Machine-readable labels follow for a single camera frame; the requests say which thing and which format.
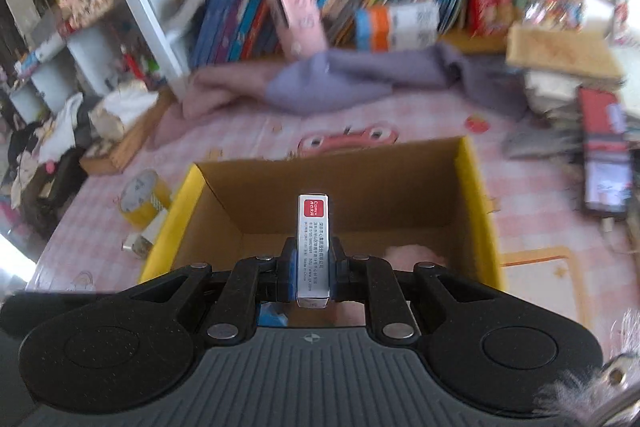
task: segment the pink fabric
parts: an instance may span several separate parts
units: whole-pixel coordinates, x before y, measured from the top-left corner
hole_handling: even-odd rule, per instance
[[[143,169],[155,169],[177,190],[190,164],[206,160],[212,150],[216,158],[222,152],[223,160],[275,160],[295,152],[309,134],[340,133],[348,126],[364,129],[380,122],[398,129],[401,142],[461,136],[468,134],[465,121],[472,115],[484,118],[489,126],[486,133],[470,134],[470,138],[487,193],[498,199],[500,211],[491,216],[500,251],[570,248],[584,281],[591,330],[607,353],[613,323],[626,309],[640,307],[633,258],[607,250],[597,220],[576,211],[580,187],[572,186],[561,169],[544,160],[503,157],[501,143],[514,124],[450,91],[401,91],[377,102],[309,118],[245,105],[222,109],[215,120],[189,131],[184,139],[155,151],[142,150],[124,174],[91,176],[53,233],[29,288],[65,290],[81,272],[92,274],[98,291],[119,291],[136,284],[143,262],[122,251],[132,228],[118,212],[117,198]]]
[[[217,109],[241,96],[220,86],[233,85],[236,89],[244,89],[245,94],[249,95],[255,92],[255,84],[258,87],[266,85],[285,65],[272,61],[237,62],[207,68],[207,74],[202,74],[204,70],[197,71],[191,77],[184,99],[165,112],[147,146],[157,149],[193,128],[214,121],[218,117]]]

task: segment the smartphone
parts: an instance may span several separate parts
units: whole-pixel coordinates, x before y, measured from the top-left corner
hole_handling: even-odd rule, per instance
[[[625,114],[616,95],[581,87],[584,209],[600,217],[626,216],[633,185]]]

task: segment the yellow box edge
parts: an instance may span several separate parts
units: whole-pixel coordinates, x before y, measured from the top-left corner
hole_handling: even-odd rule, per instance
[[[505,291],[506,283],[497,246],[498,235],[490,216],[492,210],[478,169],[478,156],[473,142],[468,137],[464,136],[460,141],[460,149],[455,160],[456,172],[469,212],[478,279],[482,284]]]
[[[189,220],[207,182],[196,164],[191,165],[162,224],[156,243],[146,258],[138,284],[171,270]]]

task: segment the white box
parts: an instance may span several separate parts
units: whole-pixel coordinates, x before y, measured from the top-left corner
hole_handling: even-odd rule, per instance
[[[325,308],[329,301],[329,207],[324,194],[298,198],[298,284],[303,308]]]

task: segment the red logo label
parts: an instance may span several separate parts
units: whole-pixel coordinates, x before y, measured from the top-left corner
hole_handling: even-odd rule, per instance
[[[305,217],[324,217],[324,201],[305,200]]]

